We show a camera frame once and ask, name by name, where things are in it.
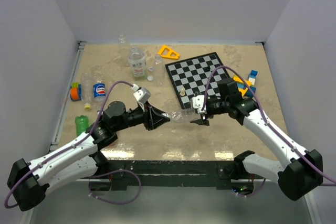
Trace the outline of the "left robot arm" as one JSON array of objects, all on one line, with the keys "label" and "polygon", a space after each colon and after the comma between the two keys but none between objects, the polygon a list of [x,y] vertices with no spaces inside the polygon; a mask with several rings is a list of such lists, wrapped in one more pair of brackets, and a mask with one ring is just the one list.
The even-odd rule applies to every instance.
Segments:
[{"label": "left robot arm", "polygon": [[169,115],[146,102],[134,110],[126,110],[121,101],[111,102],[85,132],[73,141],[43,157],[30,162],[17,160],[10,170],[7,186],[9,195],[5,208],[13,196],[21,211],[39,205],[54,189],[83,177],[103,178],[109,165],[100,152],[117,140],[117,132],[129,127],[144,125],[150,131],[170,121]]}]

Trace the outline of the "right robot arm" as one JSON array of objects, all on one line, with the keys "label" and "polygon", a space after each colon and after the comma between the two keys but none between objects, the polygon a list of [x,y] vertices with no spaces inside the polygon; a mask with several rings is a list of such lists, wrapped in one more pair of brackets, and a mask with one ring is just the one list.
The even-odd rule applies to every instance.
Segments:
[{"label": "right robot arm", "polygon": [[277,183],[291,200],[298,200],[322,185],[323,161],[321,154],[308,151],[275,125],[252,98],[243,98],[232,78],[218,83],[218,97],[206,98],[197,94],[191,98],[191,107],[201,117],[198,125],[209,125],[214,115],[227,113],[230,118],[253,132],[272,152],[277,160],[263,158],[252,151],[235,157],[234,173],[239,178],[255,174]]}]

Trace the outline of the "clear slim bottle white cap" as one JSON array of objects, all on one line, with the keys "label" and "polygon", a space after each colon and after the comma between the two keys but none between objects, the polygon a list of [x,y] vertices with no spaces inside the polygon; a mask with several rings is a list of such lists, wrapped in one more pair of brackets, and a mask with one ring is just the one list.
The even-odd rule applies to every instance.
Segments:
[{"label": "clear slim bottle white cap", "polygon": [[153,81],[157,86],[162,86],[165,76],[165,63],[161,55],[157,54],[154,57],[153,64]]}]

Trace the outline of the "clear Pocari bottle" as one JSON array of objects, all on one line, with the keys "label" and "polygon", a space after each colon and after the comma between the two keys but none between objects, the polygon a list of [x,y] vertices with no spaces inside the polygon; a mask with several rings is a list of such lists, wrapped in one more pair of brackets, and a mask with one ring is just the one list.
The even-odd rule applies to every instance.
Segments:
[{"label": "clear Pocari bottle", "polygon": [[118,51],[121,59],[123,60],[123,63],[125,65],[128,64],[128,55],[129,55],[129,50],[130,50],[130,43],[127,40],[126,36],[121,33],[118,36]]}]

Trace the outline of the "grapefruit tea bottle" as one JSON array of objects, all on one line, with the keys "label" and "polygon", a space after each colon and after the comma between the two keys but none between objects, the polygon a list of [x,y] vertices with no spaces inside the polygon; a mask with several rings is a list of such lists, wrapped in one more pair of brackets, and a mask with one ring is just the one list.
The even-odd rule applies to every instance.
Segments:
[{"label": "grapefruit tea bottle", "polygon": [[131,46],[128,56],[130,68],[135,81],[147,78],[146,56],[138,46]]}]

